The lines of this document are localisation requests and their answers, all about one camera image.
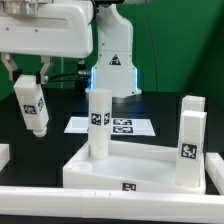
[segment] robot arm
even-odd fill
[[[0,0],[1,58],[10,79],[16,81],[14,89],[26,127],[37,137],[46,134],[48,113],[40,83],[45,83],[51,56],[87,57],[93,49],[94,7],[114,3],[139,4],[143,0]],[[13,77],[17,66],[10,53],[42,56],[40,82],[22,73]]]

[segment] white pillar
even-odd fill
[[[185,110],[181,115],[176,184],[186,187],[200,185],[200,166],[206,124],[205,112]]]
[[[89,93],[89,134],[90,156],[105,159],[111,140],[112,91],[95,89]]]

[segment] white rectangular block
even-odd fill
[[[108,157],[111,139],[112,91],[94,89],[89,92],[90,156],[94,159]]]
[[[184,111],[181,115],[179,142],[202,144],[204,141],[207,113]]]
[[[37,137],[46,134],[49,120],[41,85],[36,84],[36,77],[21,75],[14,85],[15,93],[28,130],[33,130]]]
[[[186,96],[182,100],[181,114],[185,110],[203,112],[205,107],[205,98],[197,96]]]
[[[218,153],[206,153],[206,171],[218,192],[224,195],[224,161]]]
[[[60,188],[0,187],[0,214],[219,223],[224,197]]]
[[[181,115],[176,184],[188,187],[200,186],[200,164],[206,124],[206,113],[185,110]]]

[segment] black table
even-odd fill
[[[62,187],[62,167],[87,141],[86,134],[64,134],[71,116],[87,116],[88,100],[74,90],[45,89],[48,133],[36,138],[25,128],[14,94],[0,102],[0,143],[10,144],[10,161],[0,172],[0,185]],[[151,119],[156,136],[112,136],[113,140],[176,147],[182,93],[144,92],[139,101],[113,104],[112,117]],[[224,109],[206,100],[205,152],[224,151]],[[207,194],[218,194],[207,176]],[[81,218],[0,216],[0,223],[144,223]]]

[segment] paper sheet with markers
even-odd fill
[[[71,117],[64,133],[88,133],[88,117]],[[112,135],[155,136],[149,119],[112,118]]]

